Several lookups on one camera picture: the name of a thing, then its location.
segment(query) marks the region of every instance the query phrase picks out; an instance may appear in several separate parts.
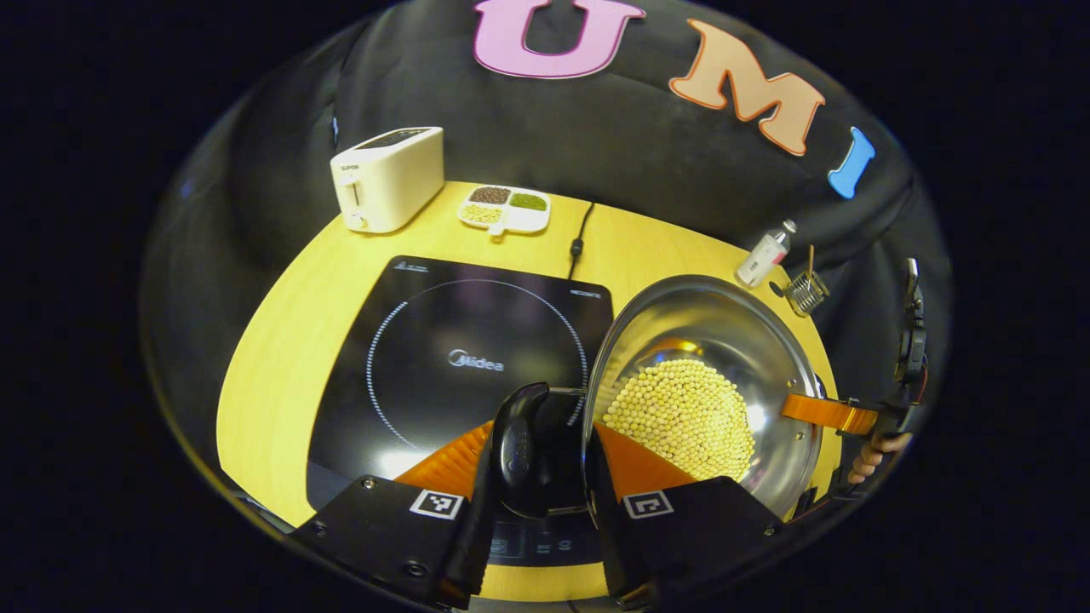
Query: letter m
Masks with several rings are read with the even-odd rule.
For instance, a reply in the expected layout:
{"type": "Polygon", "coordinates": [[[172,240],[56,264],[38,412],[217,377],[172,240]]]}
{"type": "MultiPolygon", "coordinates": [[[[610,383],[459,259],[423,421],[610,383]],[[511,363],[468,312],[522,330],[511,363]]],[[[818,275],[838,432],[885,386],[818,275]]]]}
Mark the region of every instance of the letter m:
{"type": "Polygon", "coordinates": [[[760,122],[761,133],[784,149],[807,153],[807,132],[825,97],[797,74],[785,72],[765,79],[753,51],[734,36],[698,20],[689,25],[700,32],[700,51],[689,74],[670,80],[670,89],[687,100],[713,109],[727,107],[723,84],[730,77],[738,119],[750,121],[772,107],[772,117],[760,122]]]}

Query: small bottle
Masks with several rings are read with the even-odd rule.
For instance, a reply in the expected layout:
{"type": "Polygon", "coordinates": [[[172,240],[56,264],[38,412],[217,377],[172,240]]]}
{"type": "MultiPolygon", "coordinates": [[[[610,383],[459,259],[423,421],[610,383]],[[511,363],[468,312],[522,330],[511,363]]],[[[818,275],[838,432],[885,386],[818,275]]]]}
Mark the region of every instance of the small bottle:
{"type": "Polygon", "coordinates": [[[772,267],[791,250],[791,235],[795,233],[795,221],[785,219],[782,228],[773,228],[761,237],[753,251],[738,267],[738,280],[748,287],[756,287],[768,276],[772,267]]]}

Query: letter u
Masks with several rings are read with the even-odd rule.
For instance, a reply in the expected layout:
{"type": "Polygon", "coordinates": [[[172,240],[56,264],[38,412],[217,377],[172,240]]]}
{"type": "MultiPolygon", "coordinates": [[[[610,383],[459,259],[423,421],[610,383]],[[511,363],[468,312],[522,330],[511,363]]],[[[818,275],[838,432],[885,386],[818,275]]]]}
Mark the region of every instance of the letter u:
{"type": "Polygon", "coordinates": [[[486,0],[481,13],[473,55],[488,70],[532,79],[573,79],[593,74],[613,61],[630,19],[641,19],[642,9],[611,0],[572,0],[586,11],[579,43],[566,53],[537,53],[526,48],[526,32],[534,10],[552,0],[486,0]]]}

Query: wooden table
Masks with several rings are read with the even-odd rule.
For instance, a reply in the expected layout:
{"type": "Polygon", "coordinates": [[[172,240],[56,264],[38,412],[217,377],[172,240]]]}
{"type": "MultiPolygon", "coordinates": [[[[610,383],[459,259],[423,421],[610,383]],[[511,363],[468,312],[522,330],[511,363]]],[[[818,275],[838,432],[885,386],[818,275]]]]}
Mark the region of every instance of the wooden table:
{"type": "MultiPolygon", "coordinates": [[[[254,500],[294,527],[314,514],[306,498],[306,465],[318,405],[341,345],[364,300],[396,255],[433,257],[567,277],[568,249],[589,202],[552,196],[548,227],[535,235],[497,239],[462,224],[461,202],[477,184],[447,182],[405,227],[361,235],[339,217],[295,257],[258,306],[235,348],[220,394],[216,422],[223,470],[254,500]]],[[[614,315],[649,285],[675,275],[711,275],[734,281],[747,252],[706,236],[597,204],[583,233],[574,278],[613,295],[614,315]]],[[[768,280],[787,287],[779,266],[768,280]]],[[[836,382],[818,330],[797,316],[764,283],[753,295],[790,328],[829,397],[836,382]]],[[[839,465],[840,438],[826,428],[811,486],[824,495],[839,465]]],[[[606,594],[602,564],[562,567],[488,566],[484,598],[559,601],[606,594]]]]}

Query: orange gripper pad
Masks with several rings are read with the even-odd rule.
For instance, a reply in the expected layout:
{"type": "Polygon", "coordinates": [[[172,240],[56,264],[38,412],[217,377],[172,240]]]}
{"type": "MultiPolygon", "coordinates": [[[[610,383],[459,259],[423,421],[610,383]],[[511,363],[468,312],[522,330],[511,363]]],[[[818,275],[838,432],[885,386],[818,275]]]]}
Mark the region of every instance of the orange gripper pad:
{"type": "Polygon", "coordinates": [[[491,421],[470,430],[404,471],[395,481],[473,500],[477,460],[491,432],[491,421]]]}
{"type": "Polygon", "coordinates": [[[609,465],[617,502],[630,494],[642,494],[667,488],[695,483],[688,472],[655,452],[644,447],[620,432],[594,422],[602,448],[609,465]]]}

